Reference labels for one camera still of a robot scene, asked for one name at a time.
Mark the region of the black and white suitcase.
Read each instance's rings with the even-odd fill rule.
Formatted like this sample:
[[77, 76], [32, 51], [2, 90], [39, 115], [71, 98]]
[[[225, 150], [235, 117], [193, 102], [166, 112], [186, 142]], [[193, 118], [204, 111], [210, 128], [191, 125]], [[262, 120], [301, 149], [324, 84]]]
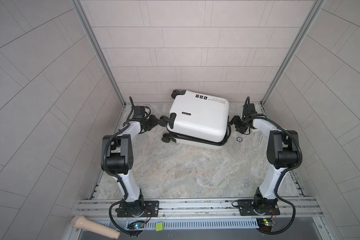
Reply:
[[231, 134], [229, 101], [189, 90], [174, 90], [169, 116], [161, 116], [159, 125], [166, 127], [164, 143], [174, 142], [220, 150]]

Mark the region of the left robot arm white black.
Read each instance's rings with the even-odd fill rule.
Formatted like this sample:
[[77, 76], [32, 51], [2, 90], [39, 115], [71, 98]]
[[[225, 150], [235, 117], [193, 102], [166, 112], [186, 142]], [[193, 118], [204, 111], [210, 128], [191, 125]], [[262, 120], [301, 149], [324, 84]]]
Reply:
[[142, 191], [132, 173], [133, 141], [157, 124], [158, 119], [149, 107], [132, 105], [123, 127], [113, 135], [103, 137], [101, 168], [118, 183], [123, 194], [120, 208], [124, 215], [140, 216], [145, 211]]

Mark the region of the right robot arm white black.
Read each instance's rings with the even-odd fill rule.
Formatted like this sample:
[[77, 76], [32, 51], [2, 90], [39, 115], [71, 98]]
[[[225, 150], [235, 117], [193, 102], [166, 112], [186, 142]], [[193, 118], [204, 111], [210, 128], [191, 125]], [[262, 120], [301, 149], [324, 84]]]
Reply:
[[263, 183], [254, 195], [252, 203], [254, 212], [258, 215], [271, 213], [279, 200], [290, 205], [295, 211], [296, 207], [283, 199], [278, 194], [278, 189], [286, 173], [298, 168], [303, 161], [298, 133], [286, 130], [264, 114], [257, 113], [255, 104], [250, 102], [250, 98], [247, 98], [243, 105], [242, 116], [234, 116], [229, 124], [235, 125], [236, 131], [241, 134], [245, 134], [250, 129], [257, 129], [268, 137], [269, 168]]

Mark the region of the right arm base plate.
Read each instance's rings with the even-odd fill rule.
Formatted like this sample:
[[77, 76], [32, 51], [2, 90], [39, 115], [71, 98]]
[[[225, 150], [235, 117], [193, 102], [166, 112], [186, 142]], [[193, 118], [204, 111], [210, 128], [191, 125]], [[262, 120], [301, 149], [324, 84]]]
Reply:
[[278, 200], [238, 200], [234, 205], [238, 207], [241, 216], [271, 216], [280, 215]]

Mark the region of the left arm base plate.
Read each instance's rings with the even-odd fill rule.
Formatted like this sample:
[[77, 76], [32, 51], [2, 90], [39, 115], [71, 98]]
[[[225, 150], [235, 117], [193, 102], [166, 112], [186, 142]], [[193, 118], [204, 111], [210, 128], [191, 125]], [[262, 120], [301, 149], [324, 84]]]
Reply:
[[157, 217], [159, 203], [159, 201], [124, 202], [115, 209], [115, 212], [117, 213], [118, 218]]

